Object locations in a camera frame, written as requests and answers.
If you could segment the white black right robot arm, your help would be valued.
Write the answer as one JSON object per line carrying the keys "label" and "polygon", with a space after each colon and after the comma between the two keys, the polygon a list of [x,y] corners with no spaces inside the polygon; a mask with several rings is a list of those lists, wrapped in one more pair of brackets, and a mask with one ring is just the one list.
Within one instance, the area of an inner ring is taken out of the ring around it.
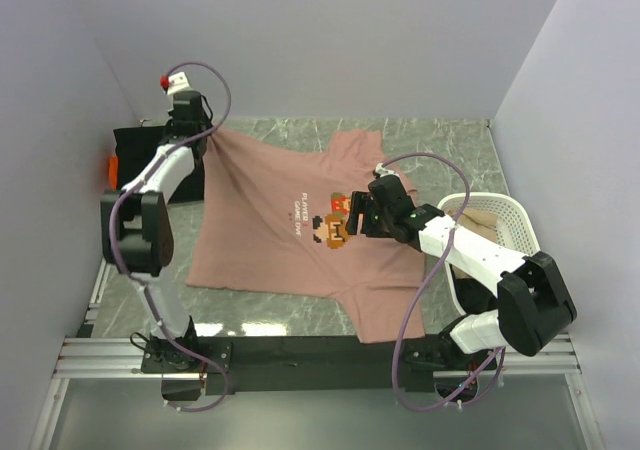
{"label": "white black right robot arm", "polygon": [[577,317],[555,260],[508,249],[459,225],[443,210],[417,206],[396,175],[379,176],[351,195],[350,235],[392,238],[456,267],[495,299],[492,309],[467,313],[431,337],[426,350],[405,351],[411,363],[463,369],[474,355],[509,346],[533,357]]}

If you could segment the pink printed t-shirt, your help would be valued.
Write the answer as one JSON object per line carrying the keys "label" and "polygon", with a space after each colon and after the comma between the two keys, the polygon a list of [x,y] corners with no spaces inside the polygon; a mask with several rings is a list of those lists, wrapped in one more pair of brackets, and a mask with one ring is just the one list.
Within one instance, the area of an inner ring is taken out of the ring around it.
{"label": "pink printed t-shirt", "polygon": [[411,301],[424,255],[346,231],[352,194],[384,160],[378,131],[338,131],[323,152],[287,150],[231,129],[214,133],[187,284],[333,299],[363,343],[422,337]]}

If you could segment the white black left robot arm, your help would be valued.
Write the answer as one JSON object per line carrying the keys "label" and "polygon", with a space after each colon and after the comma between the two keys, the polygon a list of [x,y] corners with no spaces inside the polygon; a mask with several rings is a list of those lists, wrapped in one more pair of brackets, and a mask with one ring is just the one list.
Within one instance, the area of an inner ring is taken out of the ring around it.
{"label": "white black left robot arm", "polygon": [[174,254],[167,203],[200,166],[206,149],[201,135],[212,128],[200,92],[186,87],[169,93],[170,118],[149,163],[119,190],[100,201],[103,256],[136,284],[151,320],[146,358],[172,370],[205,368],[192,317],[177,293],[158,277]]}

